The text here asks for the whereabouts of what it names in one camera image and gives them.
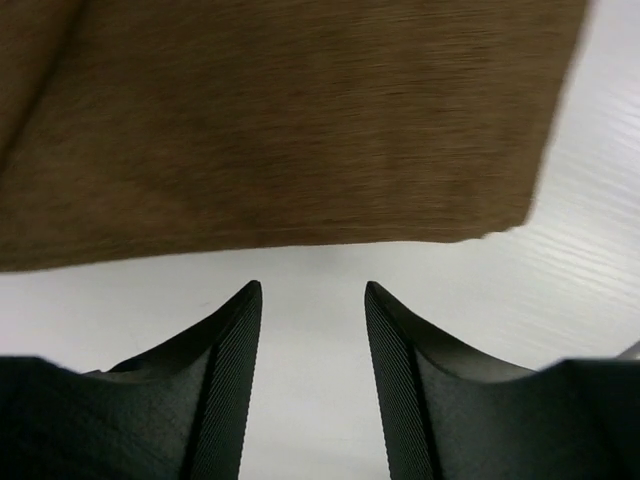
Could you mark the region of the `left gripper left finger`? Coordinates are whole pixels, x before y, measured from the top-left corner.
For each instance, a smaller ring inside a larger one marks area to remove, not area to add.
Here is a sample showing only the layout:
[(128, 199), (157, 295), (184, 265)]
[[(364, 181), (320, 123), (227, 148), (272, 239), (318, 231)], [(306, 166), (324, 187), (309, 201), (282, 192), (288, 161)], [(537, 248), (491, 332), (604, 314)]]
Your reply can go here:
[(107, 371), (1, 361), (5, 479), (235, 479), (259, 343), (262, 289)]

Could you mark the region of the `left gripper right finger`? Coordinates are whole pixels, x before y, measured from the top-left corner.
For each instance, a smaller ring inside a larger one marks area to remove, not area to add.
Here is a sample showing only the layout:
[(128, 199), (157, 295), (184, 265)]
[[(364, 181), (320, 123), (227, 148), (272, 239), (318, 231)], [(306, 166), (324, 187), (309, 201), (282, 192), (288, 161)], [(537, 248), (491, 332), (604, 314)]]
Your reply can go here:
[(395, 479), (635, 479), (639, 364), (497, 359), (411, 312), (380, 284), (366, 325)]

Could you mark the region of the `brown cloth napkin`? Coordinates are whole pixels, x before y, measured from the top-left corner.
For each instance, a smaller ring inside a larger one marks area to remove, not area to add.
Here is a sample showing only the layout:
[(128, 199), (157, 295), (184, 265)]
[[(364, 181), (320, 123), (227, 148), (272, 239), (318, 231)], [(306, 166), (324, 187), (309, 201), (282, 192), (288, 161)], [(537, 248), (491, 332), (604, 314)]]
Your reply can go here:
[(1, 268), (525, 223), (584, 1), (5, 1)]

